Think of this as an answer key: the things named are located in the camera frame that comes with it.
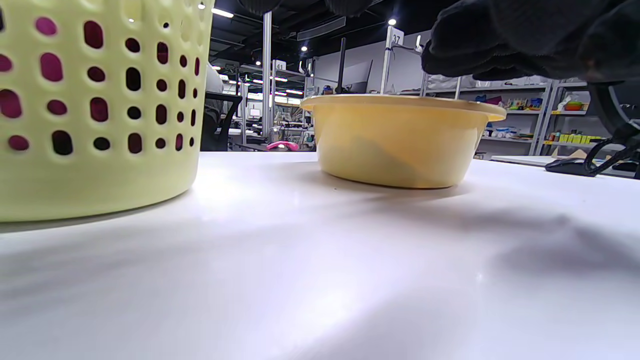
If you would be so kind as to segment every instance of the white table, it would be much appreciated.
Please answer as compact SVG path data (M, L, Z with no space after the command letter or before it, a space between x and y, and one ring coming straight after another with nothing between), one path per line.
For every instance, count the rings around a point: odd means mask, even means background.
M538 167L544 167L549 163L554 162L555 158L551 156L505 156L505 155L494 155L491 157L493 161L503 161L506 163L514 163L514 164L524 164L524 165L534 165ZM629 177L633 178L634 173L629 171L620 171L613 170L608 168L602 172L602 175L611 175L611 176L620 176L620 177Z
M396 190L314 160L203 154L163 204L0 225L1 359L640 358L639 181L477 160Z
M247 135L255 134L252 130L244 130ZM216 135L220 134L220 129L216 130ZM242 135L241 129L229 129L229 136L240 136Z

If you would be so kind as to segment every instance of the metal shelving unit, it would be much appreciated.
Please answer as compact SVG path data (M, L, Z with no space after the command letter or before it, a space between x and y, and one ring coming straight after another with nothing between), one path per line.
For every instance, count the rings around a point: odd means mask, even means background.
M518 140L518 139L509 139L509 138L491 138L489 136L483 136L482 140L493 140L499 142L519 142L519 143L532 143L533 140Z
M527 144L529 146L528 155L532 156L536 153L536 148L538 142L542 141L540 137L542 123L545 118L545 110L548 107L550 95L552 92L553 82L549 82L543 85L513 85L513 86L494 86L494 87L477 87L477 88L461 88L460 94L483 94L483 93L510 93L510 92L541 92L542 98L542 107L541 110L508 110L508 115L535 115L535 123L532 124L531 129L533 129L533 139L532 140L516 140L516 139L505 139L505 138L491 138L491 137L482 137L482 140L485 141L502 141L509 143L522 143ZM431 95L452 95L456 93L456 89L441 89L441 90L426 90L425 94Z
M551 100L549 106L545 112L545 116L542 122L541 131L538 135L539 141L536 146L535 155L542 155L544 146L558 146L558 147L573 147L579 149L590 149L595 146L594 143L567 143L567 142L551 142L547 141L547 133L549 132L549 125L557 117L583 117L587 115L587 111L565 111L565 110L553 110L553 108L562 101L562 98L567 92L587 91L586 82L574 82L563 83L560 81L554 81L551 90ZM609 145L605 147L604 151L618 151L622 150L622 146Z

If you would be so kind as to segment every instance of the black ceiling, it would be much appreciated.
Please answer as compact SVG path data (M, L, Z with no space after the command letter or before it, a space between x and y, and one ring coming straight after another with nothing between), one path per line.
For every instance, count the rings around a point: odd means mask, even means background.
M347 48L384 41L387 21L397 19L397 27L407 34L431 29L438 12L455 0L382 0L359 17L349 18L346 25L320 37L297 41L299 31L315 28L338 19L324 0L285 0L273 11L271 57L287 62L297 71L300 60L340 50L340 39L347 38ZM214 15L211 31L210 61L223 68L262 61L262 17L247 12L237 0L216 0L215 7L233 13L231 19ZM302 53L306 45L309 51Z

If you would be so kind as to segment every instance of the black glove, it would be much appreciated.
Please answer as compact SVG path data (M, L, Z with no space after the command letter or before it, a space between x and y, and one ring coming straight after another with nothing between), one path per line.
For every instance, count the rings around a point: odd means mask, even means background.
M549 1L536 0L536 6L530 0L459 1L438 16L422 55L423 69L486 81L531 75L614 81L640 75L634 65L640 63L635 55L640 0L618 7L622 0L554 0L553 6ZM571 12L576 1L584 7Z
M329 10L340 16L357 16L368 9L373 0L324 0Z

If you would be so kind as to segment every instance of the basket hole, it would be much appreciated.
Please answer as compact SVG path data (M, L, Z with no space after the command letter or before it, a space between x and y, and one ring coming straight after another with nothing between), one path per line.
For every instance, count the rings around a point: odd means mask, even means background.
M48 37L58 33L56 23L48 17L39 17L38 20L36 20L36 29L39 33Z
M140 71L134 67L127 69L127 88L131 91L138 91L142 87L142 76Z
M11 59L0 54L0 72L8 72L11 71L12 68L13 63L11 62Z
M109 105L101 97L91 99L91 119L97 122L105 122L109 120Z
M166 106L156 106L156 122L160 125L166 124Z
M54 131L53 134L51 134L51 142L53 143L53 151L58 155L71 155L74 151L71 136L66 131Z
M184 99L187 96L187 83L184 80L180 80L178 83L178 97Z
M129 144L129 152L131 154L139 154L142 152L142 136L140 136L140 134L130 134L127 143Z
M158 62L166 64L169 62L169 47L164 42L159 42L156 49Z
M166 81L165 80L158 80L156 82L156 88L161 91L161 92L165 92L166 91Z
M111 142L107 138L97 138L93 141L93 147L100 150L105 151L111 148Z
M57 83L63 78L62 62L60 58L51 53L44 53L40 57L40 72L42 77Z
M175 137L175 149L176 149L177 151L182 150L182 134L178 134L178 135Z
M104 46L104 34L102 33L102 28L97 22L85 22L84 43L94 49L102 49L102 46Z
M106 79L104 71L96 66L90 67L89 70L87 70L86 74L91 80L95 81L96 83L101 83Z
M53 115L64 115L67 113L67 105L60 100L51 100L47 103L47 110Z
M0 90L0 113L9 119L17 119L22 115L18 94L9 89Z
M127 116L129 116L130 119L138 120L142 117L142 111L140 111L140 108L137 106L131 106L127 110Z
M140 43L134 38L128 38L127 41L125 41L125 45L127 46L127 49L132 53L140 52Z
M29 140L24 136L13 135L9 138L9 148L15 151L27 151L29 149Z

